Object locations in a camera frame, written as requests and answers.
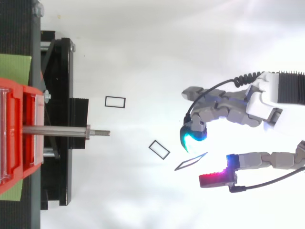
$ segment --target white robot link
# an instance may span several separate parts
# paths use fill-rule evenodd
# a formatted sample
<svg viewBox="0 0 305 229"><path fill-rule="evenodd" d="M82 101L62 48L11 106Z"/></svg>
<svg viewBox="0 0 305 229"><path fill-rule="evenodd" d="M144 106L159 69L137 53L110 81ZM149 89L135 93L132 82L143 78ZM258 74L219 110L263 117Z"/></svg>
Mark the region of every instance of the white robot link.
<svg viewBox="0 0 305 229"><path fill-rule="evenodd" d="M233 82L236 87L250 84L248 90L226 92L217 87ZM264 128L300 139L295 153L254 152L227 155L227 168L220 173L200 175L201 187L229 186L230 192L241 192L263 187L305 170L305 75L303 73L253 73L222 82L208 90L189 87L182 92L185 99L193 101L184 118L180 139L184 148L186 134L196 140L207 137L206 123L225 117L228 121ZM236 171L272 166L278 169L295 169L278 179L256 186L235 186Z"/></svg>

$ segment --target led light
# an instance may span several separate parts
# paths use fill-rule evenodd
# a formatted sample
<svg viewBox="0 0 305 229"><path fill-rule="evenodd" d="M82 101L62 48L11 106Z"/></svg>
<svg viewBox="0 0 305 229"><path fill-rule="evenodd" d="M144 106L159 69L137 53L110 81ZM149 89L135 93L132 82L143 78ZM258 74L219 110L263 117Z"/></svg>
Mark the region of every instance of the led light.
<svg viewBox="0 0 305 229"><path fill-rule="evenodd" d="M185 149L190 154L200 154L204 150L204 139L196 140L189 134L186 134L183 138Z"/></svg>

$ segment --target black outline rectangle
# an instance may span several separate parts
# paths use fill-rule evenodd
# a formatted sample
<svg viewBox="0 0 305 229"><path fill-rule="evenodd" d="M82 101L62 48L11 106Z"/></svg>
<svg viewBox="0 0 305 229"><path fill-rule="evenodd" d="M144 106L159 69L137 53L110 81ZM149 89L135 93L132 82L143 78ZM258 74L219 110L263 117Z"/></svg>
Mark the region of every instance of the black outline rectangle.
<svg viewBox="0 0 305 229"><path fill-rule="evenodd" d="M115 98L115 99L124 99L124 106L123 107L121 107L121 106L107 106L106 104L107 104L107 98ZM126 104L126 98L123 98L123 97L114 97L114 96L106 96L105 97L105 106L106 107L115 107L115 108L125 108L125 104Z"/></svg>
<svg viewBox="0 0 305 229"><path fill-rule="evenodd" d="M168 152L168 153L165 155L164 158L161 157L156 151L154 151L153 149L151 149L152 145L153 145L155 142L158 143L161 147L163 147L163 148ZM149 148L150 150L152 150L156 155L158 155L158 156L159 156L160 158L162 158L163 160L166 159L166 157L170 154L170 151L169 151L167 148L165 148L164 146L162 146L157 140L154 140L148 148Z"/></svg>

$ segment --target white background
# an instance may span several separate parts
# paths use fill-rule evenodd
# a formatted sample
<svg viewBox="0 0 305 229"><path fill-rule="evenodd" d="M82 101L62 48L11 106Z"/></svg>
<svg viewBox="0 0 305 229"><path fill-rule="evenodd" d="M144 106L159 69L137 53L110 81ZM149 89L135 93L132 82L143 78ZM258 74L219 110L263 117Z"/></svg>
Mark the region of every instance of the white background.
<svg viewBox="0 0 305 229"><path fill-rule="evenodd" d="M227 154L294 152L296 139L267 135L226 120L208 123L209 151L193 168L179 130L188 86L209 88L254 71L305 70L305 3L301 0L41 0L42 30L77 46L74 97L89 98L88 123L111 130L74 150L72 201L49 203L43 229L302 228L304 173L257 190L201 189ZM234 85L222 87L236 91ZM126 108L104 107L105 96ZM148 146L171 153L163 161ZM238 172L252 185L288 171Z"/></svg>

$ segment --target screw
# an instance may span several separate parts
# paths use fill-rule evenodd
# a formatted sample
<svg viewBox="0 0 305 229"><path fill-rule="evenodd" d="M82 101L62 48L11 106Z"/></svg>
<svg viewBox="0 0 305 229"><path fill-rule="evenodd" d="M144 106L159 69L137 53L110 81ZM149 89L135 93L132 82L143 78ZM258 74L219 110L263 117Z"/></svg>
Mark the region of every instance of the screw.
<svg viewBox="0 0 305 229"><path fill-rule="evenodd" d="M71 52L76 52L76 45L75 44L71 44Z"/></svg>
<svg viewBox="0 0 305 229"><path fill-rule="evenodd" d="M91 136L110 136L109 130L90 130Z"/></svg>
<svg viewBox="0 0 305 229"><path fill-rule="evenodd" d="M49 102L49 100L52 98L51 94L49 94L48 90L45 90L44 93L44 102L47 104Z"/></svg>
<svg viewBox="0 0 305 229"><path fill-rule="evenodd" d="M36 5L33 8L33 14L38 18L41 18L44 16L44 7L41 3L39 3L39 2L36 3Z"/></svg>

